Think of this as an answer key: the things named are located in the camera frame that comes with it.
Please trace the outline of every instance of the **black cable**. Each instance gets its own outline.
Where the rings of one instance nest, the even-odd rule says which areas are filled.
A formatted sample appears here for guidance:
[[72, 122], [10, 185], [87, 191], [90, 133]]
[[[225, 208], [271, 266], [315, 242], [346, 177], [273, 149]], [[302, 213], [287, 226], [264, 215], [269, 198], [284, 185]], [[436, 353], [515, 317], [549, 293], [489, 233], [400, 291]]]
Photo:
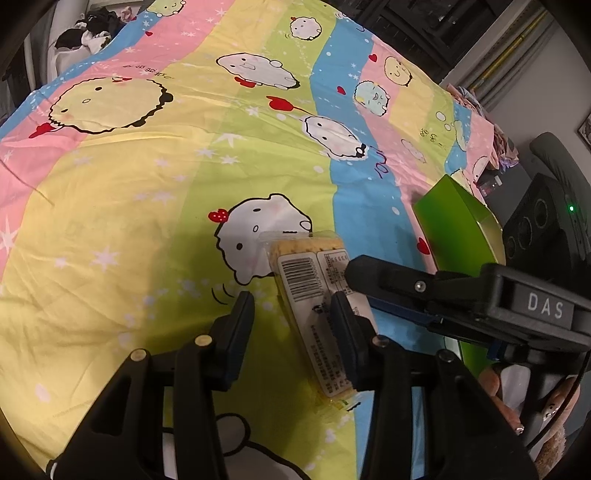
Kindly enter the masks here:
[[583, 375], [587, 372], [587, 367], [589, 366], [589, 361], [591, 360], [591, 351], [587, 352], [587, 354], [585, 355], [585, 358], [583, 360], [583, 364], [581, 365], [581, 370], [579, 371], [579, 374], [577, 375], [577, 378], [575, 379], [573, 386], [570, 388], [569, 394], [566, 395], [566, 398], [564, 399], [564, 401], [562, 402], [562, 405], [560, 406], [560, 408], [556, 411], [556, 413], [554, 414], [554, 417], [552, 417], [550, 419], [550, 421], [546, 424], [546, 426], [540, 430], [539, 434], [535, 436], [535, 438], [529, 442], [527, 444], [527, 446], [525, 447], [526, 450], [531, 450], [533, 447], [535, 447], [537, 445], [537, 443], [544, 438], [544, 436], [550, 431], [550, 429], [556, 424], [556, 422], [558, 421], [558, 419], [560, 418], [560, 416], [562, 415], [562, 412], [565, 411], [566, 407], [569, 405], [571, 399], [573, 398], [575, 392], [577, 391], [577, 388], [579, 387], [579, 385], [581, 384], [581, 380], [583, 379]]

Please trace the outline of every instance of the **product label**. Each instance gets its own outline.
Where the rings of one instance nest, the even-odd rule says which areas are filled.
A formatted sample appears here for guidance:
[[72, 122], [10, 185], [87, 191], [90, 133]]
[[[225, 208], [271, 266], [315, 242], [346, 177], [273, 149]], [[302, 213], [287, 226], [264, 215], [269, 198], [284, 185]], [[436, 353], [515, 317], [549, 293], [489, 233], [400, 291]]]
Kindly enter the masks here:
[[291, 309], [316, 376], [327, 397], [351, 388], [329, 323], [330, 297], [344, 291], [353, 311], [374, 317], [365, 295], [353, 292], [345, 281], [349, 257], [344, 249], [306, 252], [279, 257], [279, 271]]

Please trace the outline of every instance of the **yellow cartoon character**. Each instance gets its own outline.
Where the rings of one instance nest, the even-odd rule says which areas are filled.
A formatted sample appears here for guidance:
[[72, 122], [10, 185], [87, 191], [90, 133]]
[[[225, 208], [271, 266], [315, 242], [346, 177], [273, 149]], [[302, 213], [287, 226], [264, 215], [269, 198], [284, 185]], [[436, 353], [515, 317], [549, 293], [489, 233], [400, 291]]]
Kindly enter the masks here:
[[115, 128], [141, 127], [173, 96], [148, 79], [109, 77], [85, 80], [66, 90], [49, 110], [49, 122], [29, 138], [73, 127], [81, 133], [103, 134]]
[[147, 10], [155, 13], [157, 17], [171, 17], [179, 13], [186, 3], [185, 0], [155, 0]]
[[396, 85], [407, 87], [413, 79], [413, 75], [400, 61], [394, 57], [388, 57], [384, 63], [386, 77], [392, 80]]

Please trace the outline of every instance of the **barcode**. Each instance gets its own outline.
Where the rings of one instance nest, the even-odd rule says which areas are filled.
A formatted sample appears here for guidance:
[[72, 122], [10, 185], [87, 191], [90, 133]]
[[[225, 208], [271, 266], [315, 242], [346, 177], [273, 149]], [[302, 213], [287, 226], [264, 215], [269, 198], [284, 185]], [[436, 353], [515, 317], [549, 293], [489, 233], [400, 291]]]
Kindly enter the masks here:
[[311, 258], [295, 258], [281, 263], [294, 301], [322, 296], [322, 283]]

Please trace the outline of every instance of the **white cartoon bear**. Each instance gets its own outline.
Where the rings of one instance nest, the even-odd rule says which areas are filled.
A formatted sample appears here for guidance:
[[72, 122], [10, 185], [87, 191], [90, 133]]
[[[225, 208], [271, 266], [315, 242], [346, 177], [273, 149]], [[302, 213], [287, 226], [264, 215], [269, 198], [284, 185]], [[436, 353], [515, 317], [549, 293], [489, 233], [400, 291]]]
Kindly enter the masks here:
[[[297, 465], [251, 442], [248, 422], [235, 413], [217, 417], [217, 433], [229, 480], [310, 480]], [[164, 474], [177, 478], [174, 435], [163, 434]]]
[[412, 143], [405, 139], [402, 139], [401, 142], [404, 145], [404, 148], [406, 148], [414, 158], [416, 158], [421, 163], [427, 163], [427, 160], [425, 159], [425, 155], [423, 155], [423, 152], [414, 148], [414, 145]]
[[267, 277], [272, 273], [267, 254], [259, 242], [260, 234], [312, 231], [310, 217], [281, 193], [272, 193], [267, 198], [246, 199], [228, 212], [218, 210], [210, 213], [209, 218], [220, 223], [215, 233], [217, 247], [240, 285], [248, 285], [254, 277]]
[[329, 150], [335, 160], [364, 160], [367, 145], [343, 124], [325, 116], [309, 116], [304, 120], [304, 133]]
[[456, 129], [456, 142], [460, 146], [462, 151], [465, 152], [467, 149], [467, 146], [466, 146], [466, 140], [464, 138], [464, 125], [461, 120], [456, 120], [453, 123], [453, 126]]
[[300, 82], [283, 68], [279, 60], [269, 60], [251, 53], [233, 53], [219, 57], [216, 63], [233, 75], [255, 85], [268, 85], [281, 90], [300, 86]]
[[291, 17], [291, 34], [301, 40], [314, 40], [322, 33], [322, 27], [315, 18]]

